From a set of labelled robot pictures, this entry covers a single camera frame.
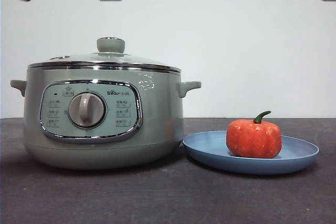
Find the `control button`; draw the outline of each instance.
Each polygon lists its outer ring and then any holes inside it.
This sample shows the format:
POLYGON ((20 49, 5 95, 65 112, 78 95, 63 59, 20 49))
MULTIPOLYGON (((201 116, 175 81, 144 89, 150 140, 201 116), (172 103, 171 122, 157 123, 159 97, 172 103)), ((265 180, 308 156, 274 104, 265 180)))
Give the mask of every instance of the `control button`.
POLYGON ((117 108, 129 108, 131 103, 129 101, 117 101, 117 108))
POLYGON ((75 125, 91 127, 104 117, 105 105, 95 94, 82 93, 72 99, 69 105, 69 116, 75 125))
POLYGON ((49 118, 59 118, 59 110, 49 110, 48 117, 49 118))
POLYGON ((74 90, 72 90, 72 88, 71 87, 66 87, 64 90, 63 90, 63 92, 62 92, 62 94, 63 94, 63 96, 64 97, 72 97, 72 96, 74 96, 73 94, 74 94, 75 92, 74 92, 74 90))
POLYGON ((129 109, 117 110, 116 117, 118 118, 129 118, 131 116, 131 112, 129 109))
POLYGON ((49 119, 48 126, 49 127, 59 127, 59 119, 49 119))
POLYGON ((50 100, 49 101, 49 108, 59 108, 60 101, 59 100, 50 100))
POLYGON ((128 127, 131 125, 131 121, 127 119, 117 120, 115 123, 116 127, 128 127))

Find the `cooker base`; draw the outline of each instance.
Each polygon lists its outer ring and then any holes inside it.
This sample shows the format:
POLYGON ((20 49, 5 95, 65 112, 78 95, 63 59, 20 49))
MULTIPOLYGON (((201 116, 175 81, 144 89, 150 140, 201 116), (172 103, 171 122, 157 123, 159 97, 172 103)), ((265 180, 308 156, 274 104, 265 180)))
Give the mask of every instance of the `cooker base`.
POLYGON ((101 150, 63 150, 25 143, 27 152, 41 163, 67 169, 111 169, 148 163, 161 158, 181 143, 171 140, 137 147, 101 150))

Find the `dark gray table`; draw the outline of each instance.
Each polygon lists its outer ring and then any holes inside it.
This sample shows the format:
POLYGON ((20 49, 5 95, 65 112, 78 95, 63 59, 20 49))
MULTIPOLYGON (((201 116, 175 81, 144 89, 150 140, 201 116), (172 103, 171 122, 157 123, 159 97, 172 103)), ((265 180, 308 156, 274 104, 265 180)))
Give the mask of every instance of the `dark gray table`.
MULTIPOLYGON (((186 119, 185 134, 225 130, 233 119, 186 119)), ((22 119, 1 120, 1 223, 336 223, 336 119, 267 119, 320 147, 287 175, 206 167, 180 147, 154 163, 76 171, 34 161, 22 119)))

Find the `control dial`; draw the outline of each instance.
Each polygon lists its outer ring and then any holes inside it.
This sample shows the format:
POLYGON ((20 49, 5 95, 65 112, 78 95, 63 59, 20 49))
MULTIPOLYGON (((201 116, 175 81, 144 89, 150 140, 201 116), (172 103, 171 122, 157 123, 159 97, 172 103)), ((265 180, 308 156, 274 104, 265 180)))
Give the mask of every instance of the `control dial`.
POLYGON ((79 127, 92 127, 105 115, 105 104, 97 95, 82 93, 72 99, 69 117, 79 127))

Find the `white wall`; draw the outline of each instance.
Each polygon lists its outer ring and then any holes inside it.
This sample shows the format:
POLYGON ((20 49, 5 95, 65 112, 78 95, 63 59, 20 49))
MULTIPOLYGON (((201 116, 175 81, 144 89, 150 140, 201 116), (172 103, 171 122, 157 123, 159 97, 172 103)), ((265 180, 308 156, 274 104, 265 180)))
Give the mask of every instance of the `white wall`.
POLYGON ((336 117, 336 2, 1 0, 1 12, 3 118, 23 115, 9 81, 28 64, 94 52, 103 36, 201 80, 185 117, 336 117))

